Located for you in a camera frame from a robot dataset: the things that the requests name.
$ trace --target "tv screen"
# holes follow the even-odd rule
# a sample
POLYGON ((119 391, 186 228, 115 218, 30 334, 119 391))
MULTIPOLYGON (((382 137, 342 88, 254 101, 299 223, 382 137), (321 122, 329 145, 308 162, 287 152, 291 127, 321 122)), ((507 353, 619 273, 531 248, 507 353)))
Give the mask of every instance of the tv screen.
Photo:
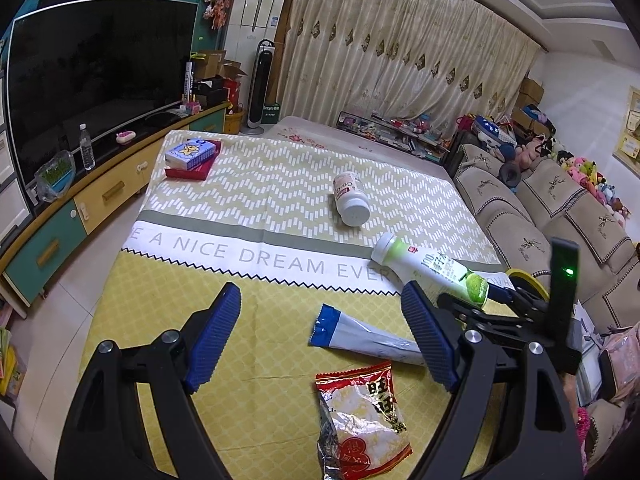
POLYGON ((59 150, 178 101, 196 5, 83 0, 14 22, 9 119, 25 184, 59 150))

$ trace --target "curved tv cabinet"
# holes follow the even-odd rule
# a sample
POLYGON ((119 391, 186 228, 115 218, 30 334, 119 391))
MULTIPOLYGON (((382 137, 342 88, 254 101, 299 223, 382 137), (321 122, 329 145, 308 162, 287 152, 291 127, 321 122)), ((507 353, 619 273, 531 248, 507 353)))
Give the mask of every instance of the curved tv cabinet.
MULTIPOLYGON (((227 105, 225 102, 184 118, 139 140, 78 180, 64 198, 29 222, 0 256, 0 272, 24 305, 33 303, 53 273, 98 225, 149 183, 167 133, 223 132, 227 105)), ((0 292, 2 289, 6 292, 7 287, 0 280, 0 292)), ((20 305, 7 300, 26 316, 20 305)))

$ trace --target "bottle cap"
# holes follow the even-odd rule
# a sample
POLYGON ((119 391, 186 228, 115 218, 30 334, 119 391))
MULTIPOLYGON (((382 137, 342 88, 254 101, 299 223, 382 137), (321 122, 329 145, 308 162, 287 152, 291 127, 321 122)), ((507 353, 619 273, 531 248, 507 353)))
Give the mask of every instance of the bottle cap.
POLYGON ((349 227, 359 227, 369 220, 369 204, 357 196, 345 198, 340 208, 340 218, 349 227))
POLYGON ((383 262, 385 261, 386 254, 395 241, 396 235, 391 233, 384 233, 376 243, 376 246, 373 248, 371 259, 377 264, 384 265, 383 262))

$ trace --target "beige curtain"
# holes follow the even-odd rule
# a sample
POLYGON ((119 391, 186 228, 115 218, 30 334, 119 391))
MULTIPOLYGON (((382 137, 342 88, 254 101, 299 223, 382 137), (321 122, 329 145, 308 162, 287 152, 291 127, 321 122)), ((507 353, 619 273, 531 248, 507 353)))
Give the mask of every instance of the beige curtain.
POLYGON ((427 112, 452 130, 467 112, 506 111, 539 49, 473 0, 294 0, 280 116, 427 112))

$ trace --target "beige sofa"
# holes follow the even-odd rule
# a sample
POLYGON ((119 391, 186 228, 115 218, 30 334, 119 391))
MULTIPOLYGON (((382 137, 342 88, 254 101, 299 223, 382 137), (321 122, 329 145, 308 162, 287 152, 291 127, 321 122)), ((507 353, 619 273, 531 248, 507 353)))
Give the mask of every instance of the beige sofa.
POLYGON ((633 242, 597 200, 551 159, 539 159, 514 194, 502 163, 465 144, 454 183, 508 268, 550 283, 552 237, 580 245, 577 298, 599 332, 640 320, 640 258, 633 242))

